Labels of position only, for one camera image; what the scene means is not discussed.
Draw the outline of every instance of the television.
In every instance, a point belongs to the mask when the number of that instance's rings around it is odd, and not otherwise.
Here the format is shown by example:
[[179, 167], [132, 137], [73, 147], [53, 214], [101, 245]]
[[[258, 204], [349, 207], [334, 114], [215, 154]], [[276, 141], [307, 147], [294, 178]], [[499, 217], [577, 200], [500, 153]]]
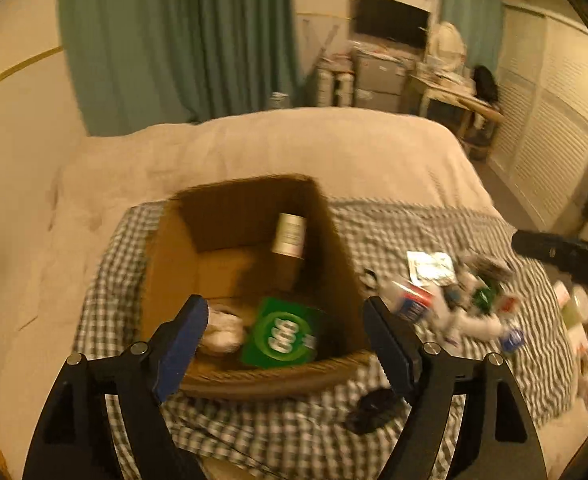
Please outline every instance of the television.
[[395, 0], [358, 0], [354, 31], [425, 48], [427, 19], [427, 10]]

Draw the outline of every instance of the blue label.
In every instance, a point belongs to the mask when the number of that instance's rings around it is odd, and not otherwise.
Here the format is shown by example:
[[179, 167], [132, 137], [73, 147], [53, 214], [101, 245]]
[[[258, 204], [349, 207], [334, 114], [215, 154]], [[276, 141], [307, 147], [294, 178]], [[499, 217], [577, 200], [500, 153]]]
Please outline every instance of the blue label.
[[417, 323], [423, 319], [426, 312], [427, 307], [423, 303], [413, 300], [403, 300], [401, 307], [398, 309], [398, 315], [412, 323]]
[[525, 345], [525, 335], [520, 328], [513, 328], [501, 339], [501, 348], [504, 352], [514, 352]]

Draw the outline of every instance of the gray drawer unit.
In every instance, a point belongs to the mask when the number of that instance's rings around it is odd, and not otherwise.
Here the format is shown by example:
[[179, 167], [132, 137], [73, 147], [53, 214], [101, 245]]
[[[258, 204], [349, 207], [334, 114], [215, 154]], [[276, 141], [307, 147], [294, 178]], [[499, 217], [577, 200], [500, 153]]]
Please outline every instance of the gray drawer unit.
[[399, 96], [357, 88], [354, 91], [354, 106], [397, 114], [399, 112]]
[[359, 56], [356, 62], [356, 88], [400, 95], [406, 73], [405, 68], [394, 61]]

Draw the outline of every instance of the bed sheet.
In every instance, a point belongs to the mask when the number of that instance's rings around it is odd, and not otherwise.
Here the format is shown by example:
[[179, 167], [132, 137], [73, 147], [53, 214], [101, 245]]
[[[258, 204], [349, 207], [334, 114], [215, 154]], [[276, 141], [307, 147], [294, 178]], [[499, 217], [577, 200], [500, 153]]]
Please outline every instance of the bed sheet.
[[[75, 351], [89, 359], [120, 354], [136, 341], [141, 308], [145, 247], [155, 232], [164, 202], [131, 208], [116, 228], [99, 271], [87, 291]], [[503, 219], [468, 209], [410, 206], [367, 200], [330, 200], [339, 236], [356, 269], [379, 278], [409, 276], [408, 250], [445, 251], [458, 258], [475, 251], [504, 258], [515, 271], [508, 290], [519, 294], [517, 320], [526, 345], [507, 358], [530, 415], [537, 426], [566, 412], [572, 402], [572, 359], [555, 308], [554, 291], [540, 263], [514, 254], [514, 228]], [[422, 341], [436, 334], [417, 326]], [[482, 359], [499, 351], [497, 342], [463, 338], [464, 357]], [[397, 441], [408, 406], [384, 428], [356, 436], [342, 422], [366, 393], [389, 382], [376, 358], [349, 381], [320, 394], [268, 402], [194, 400], [178, 393], [163, 404], [163, 416], [177, 446], [200, 456], [224, 458], [263, 478], [325, 480], [372, 479]], [[123, 477], [138, 470], [125, 436], [118, 403], [107, 398], [112, 436]], [[432, 480], [445, 478], [460, 428], [463, 400], [455, 397]], [[335, 450], [340, 449], [340, 459]]]
[[84, 139], [59, 177], [48, 237], [21, 305], [23, 328], [2, 372], [0, 448], [14, 478], [71, 350], [85, 291], [125, 211], [190, 186], [279, 173], [313, 176], [337, 198], [498, 216], [456, 139], [423, 118], [300, 108]]

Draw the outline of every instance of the white bottle label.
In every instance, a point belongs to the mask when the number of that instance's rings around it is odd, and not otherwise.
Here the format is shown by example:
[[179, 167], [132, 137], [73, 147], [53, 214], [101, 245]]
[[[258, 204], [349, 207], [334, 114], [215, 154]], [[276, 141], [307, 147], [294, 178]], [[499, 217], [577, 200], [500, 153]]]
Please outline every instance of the white bottle label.
[[305, 219], [300, 216], [281, 213], [272, 251], [285, 254], [285, 256], [301, 258], [304, 243]]

